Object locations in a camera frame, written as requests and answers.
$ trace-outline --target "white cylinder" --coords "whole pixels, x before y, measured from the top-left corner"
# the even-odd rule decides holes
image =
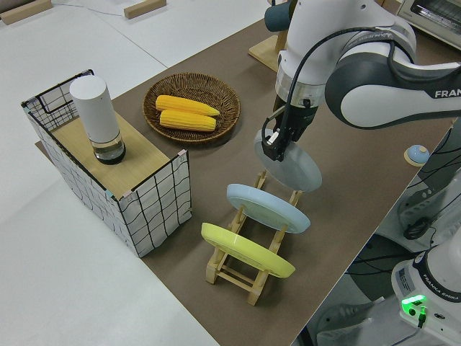
[[[90,141],[113,141],[120,129],[106,82],[98,76],[82,76],[71,83],[70,93]]]

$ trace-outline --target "cable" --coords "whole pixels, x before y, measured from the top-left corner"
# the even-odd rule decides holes
[[[437,229],[433,226],[429,227],[429,229],[433,229],[434,230],[434,233],[431,235],[431,239],[429,240],[429,249],[432,248],[432,244],[434,243],[434,236],[435,236],[435,233],[437,233]]]
[[[441,166],[440,168],[438,168],[435,172],[432,172],[431,174],[427,175],[426,177],[424,177],[423,179],[421,179],[419,182],[416,182],[415,184],[412,184],[412,185],[409,185],[407,186],[407,189],[411,188],[411,187],[415,187],[416,185],[419,185],[421,184],[422,182],[424,182],[425,180],[427,180],[428,178],[432,177],[434,174],[436,174],[440,169],[442,168],[445,168],[445,167],[448,167],[448,164],[451,164],[454,160],[458,159],[461,157],[461,154],[460,155],[457,155],[455,158],[449,160],[446,164],[444,164],[443,166]]]
[[[406,340],[408,340],[408,339],[414,337],[415,335],[417,335],[420,330],[421,330],[421,328],[418,328],[412,335],[408,335],[407,337],[404,337],[402,340],[394,342],[391,346],[400,345],[402,342],[405,342]]]
[[[417,79],[417,78],[411,78],[403,75],[396,67],[395,67],[395,61],[394,61],[394,53],[395,53],[395,43],[394,41],[389,42],[390,49],[389,49],[389,55],[388,55],[388,66],[389,69],[393,72],[394,75],[396,75],[398,78],[403,79],[404,81],[408,81],[411,83],[433,83],[435,81],[441,81],[445,78],[458,75],[461,73],[461,65],[458,66],[457,68],[453,69],[452,71],[448,72],[447,74],[443,76],[438,76],[430,79]]]
[[[379,29],[376,28],[376,27],[351,27],[349,29],[335,31],[332,34],[324,37],[322,40],[318,41],[315,45],[313,45],[310,48],[310,50],[304,55],[303,59],[301,59],[301,62],[298,65],[295,74],[293,75],[293,80],[291,82],[290,90],[288,92],[287,101],[286,101],[287,107],[285,108],[285,113],[283,115],[282,124],[281,124],[280,128],[285,128],[286,125],[287,125],[287,121],[288,121],[288,117],[289,117],[288,115],[290,114],[290,108],[291,108],[291,100],[293,98],[293,93],[295,91],[297,79],[298,79],[298,77],[299,77],[299,75],[301,73],[301,70],[304,67],[305,62],[309,59],[309,57],[312,55],[312,53],[318,47],[320,47],[322,44],[324,44],[325,42],[327,42],[327,41],[329,41],[329,40],[331,40],[331,39],[333,39],[335,37],[338,37],[338,36],[341,36],[341,35],[344,35],[344,34],[348,34],[348,33],[351,33],[351,32],[363,32],[363,31],[373,31],[374,32],[374,31],[378,31],[378,30]],[[265,142],[266,145],[268,145],[268,142],[265,139],[266,138],[266,126],[267,126],[268,122],[269,122],[269,118],[266,119],[266,121],[262,125],[262,129],[261,129],[261,138],[262,138],[263,142]]]
[[[368,263],[367,260],[363,260],[360,256],[357,256],[357,258],[358,258],[359,260],[362,260],[362,261],[363,261],[362,263],[365,264],[365,265],[367,265],[368,267],[371,267],[371,268],[373,268],[373,269],[379,270],[379,271],[381,271],[381,272],[392,272],[391,269],[382,269],[382,268],[376,267],[376,266],[374,266],[374,265],[371,265],[370,263]]]
[[[408,240],[421,238],[426,234],[429,227],[432,225],[432,220],[426,216],[420,217],[411,225],[408,225],[403,231],[403,236]]]
[[[456,149],[452,149],[452,150],[447,150],[447,151],[438,151],[438,152],[435,152],[433,154],[436,154],[436,155],[450,154],[450,153],[454,153],[454,152],[459,151],[459,150],[461,150],[461,147],[456,148]]]
[[[445,144],[447,144],[447,142],[449,140],[449,137],[452,135],[452,130],[453,130],[453,128],[449,128],[449,130],[447,132],[447,135],[444,138],[444,143],[442,143],[440,145],[440,147],[433,154],[437,154],[440,150],[442,150],[444,148]]]
[[[440,209],[439,211],[437,211],[437,213],[435,213],[434,216],[431,217],[431,220],[432,220],[432,223],[435,222],[437,220],[437,216],[442,212],[444,211],[446,208],[448,208],[454,201],[456,201],[456,199],[458,199],[459,197],[461,196],[461,192],[455,197],[453,198],[448,204],[446,204],[442,209]]]
[[[376,275],[376,274],[390,274],[391,272],[388,272],[387,270],[379,270],[377,272],[345,272],[347,275],[356,275],[356,276],[368,276],[368,275]]]
[[[55,4],[55,3],[53,3],[53,5],[55,5],[55,6],[80,7],[80,8],[82,8],[82,9],[88,9],[89,11],[97,12],[97,13],[100,13],[100,14],[109,14],[109,15],[111,15],[111,16],[123,17],[121,14],[108,13],[108,12],[101,12],[101,11],[98,11],[97,9],[90,9],[90,8],[85,7],[85,6],[82,6],[82,5]]]
[[[439,171],[440,169],[443,169],[443,168],[447,168],[447,167],[450,167],[450,166],[456,166],[457,164],[461,164],[461,161],[459,162],[453,162],[452,164],[444,164],[443,166],[441,167],[438,167],[438,168],[434,168],[434,169],[431,169],[430,171],[423,171],[421,170],[420,172],[423,172],[423,173],[432,173],[432,172],[435,172],[435,171]]]
[[[353,261],[352,264],[357,265],[359,263],[365,263],[365,262],[373,262],[373,261],[379,261],[379,260],[386,260],[388,258],[399,258],[399,257],[410,257],[410,258],[415,258],[418,256],[420,252],[410,252],[408,254],[387,254],[384,256],[379,256],[379,257],[372,257],[372,258],[367,258],[367,259],[360,259],[358,261]]]

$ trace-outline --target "light blue plate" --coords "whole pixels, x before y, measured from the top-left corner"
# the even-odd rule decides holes
[[[272,130],[266,129],[266,136],[271,136]],[[308,153],[296,143],[291,142],[285,150],[282,162],[272,161],[262,150],[261,131],[254,139],[254,150],[267,171],[283,185],[290,189],[310,192],[322,185],[322,174],[317,164]]]
[[[309,226],[309,218],[295,206],[268,192],[241,184],[228,185],[228,200],[234,208],[243,206],[243,213],[263,225],[287,233],[302,233]]]

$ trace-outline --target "wicker basket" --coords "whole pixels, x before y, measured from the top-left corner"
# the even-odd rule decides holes
[[[160,125],[160,111],[156,109],[159,95],[172,95],[200,101],[220,111],[213,132],[199,132],[165,128]],[[225,83],[213,76],[199,73],[174,74],[155,83],[144,98],[144,117],[161,135],[182,143],[207,143],[228,133],[240,116],[240,100]]]

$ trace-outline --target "corn cob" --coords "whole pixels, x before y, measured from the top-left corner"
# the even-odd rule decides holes
[[[160,114],[160,125],[180,130],[211,132],[216,128],[216,119],[180,110],[164,110]]]
[[[216,110],[215,108],[206,105],[205,103],[170,95],[158,95],[156,100],[156,108],[160,111],[181,110],[182,112],[208,115],[211,117],[219,115],[219,110]]]

